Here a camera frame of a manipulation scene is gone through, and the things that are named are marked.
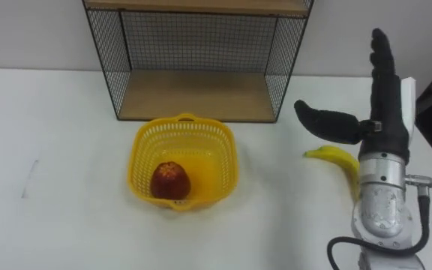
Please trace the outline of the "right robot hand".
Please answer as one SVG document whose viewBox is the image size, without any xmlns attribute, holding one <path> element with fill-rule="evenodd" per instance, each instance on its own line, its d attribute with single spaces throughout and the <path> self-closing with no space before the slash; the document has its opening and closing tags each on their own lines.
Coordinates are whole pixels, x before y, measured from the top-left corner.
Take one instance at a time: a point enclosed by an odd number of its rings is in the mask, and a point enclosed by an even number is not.
<svg viewBox="0 0 432 270">
<path fill-rule="evenodd" d="M 379 28 L 371 33 L 372 85 L 370 118 L 359 121 L 345 112 L 313 109 L 303 100 L 294 103 L 298 120 L 311 134 L 333 143 L 361 143 L 359 155 L 386 152 L 410 159 L 410 132 L 404 125 L 401 79 L 396 74 L 389 39 Z"/>
</svg>

